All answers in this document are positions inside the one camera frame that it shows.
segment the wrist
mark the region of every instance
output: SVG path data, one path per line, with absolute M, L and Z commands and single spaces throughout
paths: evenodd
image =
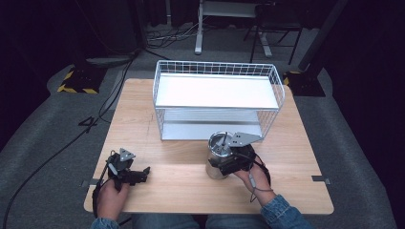
M 118 219 L 118 214 L 110 213 L 108 211 L 99 211 L 98 212 L 98 217 L 103 218 L 103 219 L 109 219 L 112 221 L 117 221 Z
M 264 191 L 260 191 L 260 190 L 255 190 L 254 191 L 254 195 L 256 196 L 256 198 L 259 200 L 260 205 L 263 207 L 266 204 L 268 204 L 269 202 L 271 202 L 274 198 L 277 197 L 277 195 L 274 193 L 274 191 L 269 191 L 269 190 L 264 190 Z

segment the wire basket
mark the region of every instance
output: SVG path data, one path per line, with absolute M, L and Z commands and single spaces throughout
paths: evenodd
M 153 101 L 162 140 L 207 140 L 217 132 L 265 138 L 284 100 L 272 64 L 157 64 Z

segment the table leg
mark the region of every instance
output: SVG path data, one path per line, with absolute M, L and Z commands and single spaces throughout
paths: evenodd
M 266 57 L 271 57 L 273 54 L 271 53 L 270 46 L 268 45 L 266 32 L 259 32 L 260 41 L 262 42 L 263 50 L 265 51 Z
M 199 7 L 199 28 L 197 30 L 195 54 L 201 54 L 203 51 L 203 0 L 200 0 Z

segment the person's left hand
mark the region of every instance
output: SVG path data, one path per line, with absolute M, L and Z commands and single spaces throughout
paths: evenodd
M 123 183 L 121 191 L 117 191 L 112 179 L 108 180 L 102 187 L 97 200 L 97 213 L 99 218 L 106 218 L 117 221 L 119 213 L 124 207 L 128 197 L 129 184 Z

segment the black cable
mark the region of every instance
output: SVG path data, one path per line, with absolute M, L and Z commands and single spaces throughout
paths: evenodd
M 62 153 L 64 150 L 66 150 L 69 146 L 71 146 L 75 141 L 77 141 L 84 133 L 86 133 L 90 128 L 92 128 L 96 123 L 98 122 L 98 118 L 96 119 L 95 122 L 91 123 L 84 131 L 82 131 L 79 135 L 77 135 L 73 140 L 71 140 L 68 144 L 66 144 L 62 149 L 60 149 L 56 154 L 52 155 L 49 157 L 44 163 L 42 163 L 33 173 L 30 174 L 28 178 L 24 180 L 24 182 L 20 185 L 20 187 L 15 191 L 14 195 L 12 195 L 12 198 L 9 201 L 9 204 L 7 206 L 4 218 L 3 218 L 3 229 L 7 228 L 7 218 L 9 216 L 9 212 L 12 206 L 12 203 L 14 202 L 15 198 L 17 197 L 18 193 L 23 189 L 23 187 L 30 181 L 30 179 L 35 176 L 48 162 L 50 162 L 52 159 L 54 159 L 56 156 L 58 156 L 60 153 Z
M 161 40 L 160 40 L 160 45 L 154 45 L 154 44 L 150 44 L 150 41 L 148 40 L 148 44 L 147 44 L 147 46 L 148 46 L 148 48 L 150 48 L 150 49 L 158 49 L 158 48 L 164 48 L 164 44 L 166 44 L 166 42 L 168 42 L 169 40 L 171 40 L 171 39 L 173 39 L 173 38 L 175 38 L 175 40 L 176 40 L 176 37 L 177 37 L 177 35 L 179 34 L 179 28 L 177 28 L 177 30 L 176 30 L 176 32 L 174 33 L 174 34 L 170 34 L 170 32 L 172 31 L 172 30 L 170 30 L 166 35 L 164 35 L 164 36 L 162 36 L 162 37 L 158 37 L 158 38 L 162 38 Z
M 90 29 L 92 29 L 93 33 L 95 34 L 97 40 L 100 42 L 101 45 L 104 46 L 104 48 L 106 48 L 107 50 L 109 50 L 110 52 L 113 52 L 115 54 L 132 54 L 131 52 L 117 52 L 113 49 L 111 49 L 110 47 L 108 47 L 104 41 L 98 36 L 95 27 L 92 25 L 92 23 L 90 22 L 90 19 L 87 17 L 86 13 L 84 12 L 84 10 L 81 8 L 80 4 L 78 4 L 77 0 L 75 0 L 75 3 L 77 4 L 77 7 L 80 9 L 81 14 L 83 15 L 83 17 L 86 19 L 87 24 L 89 25 Z
M 126 219 L 126 220 L 120 222 L 120 223 L 119 223 L 119 226 L 122 226 L 123 224 L 129 222 L 130 220 L 131 220 L 131 218 L 128 218 L 128 219 Z
M 122 89 L 122 85 L 123 85 L 123 79 L 125 78 L 125 75 L 128 72 L 129 67 L 131 66 L 131 64 L 134 62 L 133 58 L 128 64 L 127 66 L 125 66 L 124 70 L 122 71 L 122 78 L 121 78 L 121 84 L 119 86 L 119 91 Z M 30 179 L 35 176 L 45 165 L 47 165 L 52 159 L 54 159 L 55 157 L 57 157 L 58 155 L 60 155 L 60 153 L 62 153 L 64 150 L 66 150 L 69 146 L 71 146 L 73 143 L 75 143 L 81 136 L 84 135 L 84 133 L 87 133 L 95 124 L 97 124 L 97 122 L 102 118 L 103 115 L 105 115 L 107 113 L 107 111 L 110 109 L 110 107 L 113 105 L 113 103 L 115 102 L 115 100 L 117 99 L 117 96 L 119 94 L 119 91 L 117 92 L 114 100 L 110 103 L 110 105 L 107 107 L 107 109 L 102 113 L 98 113 L 99 117 L 95 120 L 95 122 L 91 123 L 84 131 L 82 131 L 79 135 L 77 135 L 73 140 L 71 140 L 68 144 L 66 144 L 64 147 L 62 147 L 62 149 L 60 149 L 58 152 L 56 152 L 54 155 L 52 155 L 51 157 L 49 157 L 45 162 L 43 162 L 35 171 L 33 171 L 25 180 L 24 182 L 18 187 L 17 191 L 15 191 L 15 193 L 12 195 L 9 204 L 7 206 L 4 218 L 3 218 L 3 229 L 7 229 L 7 220 L 9 217 L 9 213 L 10 213 L 10 209 L 12 206 L 12 203 L 14 202 L 15 198 L 17 197 L 17 195 L 20 193 L 20 191 L 23 189 L 23 187 L 30 181 Z
M 242 154 L 235 154 L 235 156 L 244 157 L 244 158 L 250 160 L 250 162 L 257 164 L 257 165 L 259 166 L 259 168 L 262 169 L 263 173 L 265 173 L 266 178 L 267 178 L 267 182 L 268 182 L 268 184 L 269 184 L 270 187 L 271 187 L 271 176 L 270 176 L 270 172 L 268 171 L 268 168 L 266 168 L 266 166 L 265 166 L 265 164 L 263 163 L 262 159 L 261 159 L 257 154 L 256 154 L 256 157 L 258 157 L 258 158 L 260 159 L 260 161 L 262 162 L 262 164 L 260 164 L 259 162 L 257 162 L 255 159 L 252 159 L 252 158 L 250 158 L 250 157 L 248 157 L 248 156 L 244 156 L 244 155 L 242 155 Z
M 95 68 L 109 69 L 109 68 L 114 68 L 114 67 L 118 67 L 118 66 L 127 64 L 129 61 L 131 61 L 132 58 L 134 58 L 134 56 L 129 55 L 127 59 L 123 59 L 123 60 L 109 61 L 109 62 L 105 62 L 105 63 L 94 63 L 94 62 L 90 62 L 89 60 L 87 60 L 87 62 L 89 62 L 89 64 L 91 64 Z
M 101 105 L 100 109 L 98 110 L 98 117 L 99 117 L 101 120 L 103 120 L 103 121 L 105 121 L 105 122 L 108 122 L 108 123 L 111 123 L 110 121 L 105 120 L 105 119 L 103 118 L 103 116 L 108 112 L 108 110 L 111 108 L 111 106 L 113 106 L 114 102 L 117 100 L 118 95 L 119 95 L 119 92 L 120 92 L 121 89 L 122 89 L 122 86 L 123 86 L 123 83 L 124 83 L 124 80 L 125 80 L 125 76 L 126 76 L 126 74 L 127 74 L 127 72 L 128 72 L 129 67 L 130 67 L 131 64 L 134 62 L 134 59 L 135 59 L 135 58 L 131 59 L 131 61 L 130 61 L 130 62 L 125 66 L 125 68 L 122 70 L 122 77 L 121 77 L 121 79 L 120 79 L 119 82 L 116 84 L 116 86 L 114 87 L 113 91 L 110 93 L 110 95 L 107 97 L 107 99 L 104 101 L 104 103 Z M 111 97 L 111 96 L 114 94 L 114 92 L 116 91 L 118 85 L 119 85 L 119 89 L 118 89 L 118 91 L 117 91 L 117 93 L 116 93 L 116 96 L 114 97 L 113 101 L 112 101 L 112 102 L 110 103 L 110 105 L 104 110 L 104 112 L 101 112 L 102 108 L 103 108 L 104 105 L 107 103 L 108 99 L 110 99 L 110 97 Z
M 255 195 L 255 191 L 256 191 L 256 190 L 261 191 L 261 192 L 273 192 L 273 191 L 274 191 L 273 189 L 271 189 L 271 186 L 270 186 L 270 189 L 260 189 L 260 188 L 257 188 L 257 187 L 256 187 L 256 181 L 254 180 L 254 177 L 253 177 L 253 175 L 251 174 L 251 168 L 249 169 L 249 179 L 250 179 L 250 183 L 251 183 L 251 185 L 252 185 L 252 187 L 253 187 L 253 190 L 252 190 L 251 196 L 250 196 L 250 202 L 253 202 L 253 201 L 256 199 L 256 195 Z
M 191 30 L 193 27 L 191 27 L 191 28 L 185 28 L 185 29 L 180 29 L 179 28 L 179 32 L 183 32 L 183 33 L 185 33 L 186 31 L 189 31 L 189 30 Z M 170 31 L 172 31 L 173 30 L 173 28 L 172 29 L 170 29 L 170 30 L 157 30 L 157 31 L 147 31 L 146 33 L 153 33 L 153 35 L 151 36 L 151 35 L 149 35 L 149 36 L 151 36 L 150 38 L 151 39 L 159 39 L 159 38 L 163 38 L 163 37 L 165 37 L 165 36 L 168 36 L 169 34 L 170 34 Z M 161 31 L 168 31 L 165 35 L 162 35 L 160 32 Z
M 184 38 L 180 38 L 180 37 L 178 37 L 177 35 L 173 35 L 173 36 L 170 36 L 170 37 L 168 37 L 168 38 L 166 38 L 166 39 L 163 39 L 163 40 L 161 41 L 161 44 L 160 44 L 160 45 L 151 45 L 151 44 L 148 44 L 148 48 L 150 48 L 150 49 L 167 48 L 167 47 L 169 47 L 170 45 L 172 45 L 173 43 L 175 43 L 175 42 L 177 42 L 177 41 L 186 40 L 186 39 L 190 38 L 190 36 L 194 36 L 194 35 L 196 35 L 196 33 L 193 33 L 193 34 L 190 34 L 190 35 L 180 35 L 180 37 L 184 37 Z
M 105 164 L 104 169 L 102 170 L 100 179 L 98 180 L 98 182 L 96 184 L 96 188 L 94 189 L 94 191 L 92 193 L 93 215 L 95 216 L 95 218 L 97 218 L 97 216 L 98 216 L 98 212 L 97 212 L 98 194 L 100 193 L 101 187 L 104 185 L 102 183 L 102 178 L 104 177 L 104 174 L 107 171 L 107 167 L 108 167 L 108 162 Z
M 150 53 L 150 54 L 153 54 L 153 55 L 155 55 L 155 56 L 158 56 L 158 57 L 160 57 L 160 58 L 163 58 L 163 59 L 165 59 L 165 60 L 170 60 L 169 58 L 167 58 L 166 56 L 164 56 L 164 55 L 160 55 L 160 54 L 157 54 L 157 53 L 155 53 L 155 52 L 152 52 L 152 51 L 149 51 L 149 50 L 146 50 L 146 49 L 144 49 L 146 52 L 148 52 L 148 53 Z

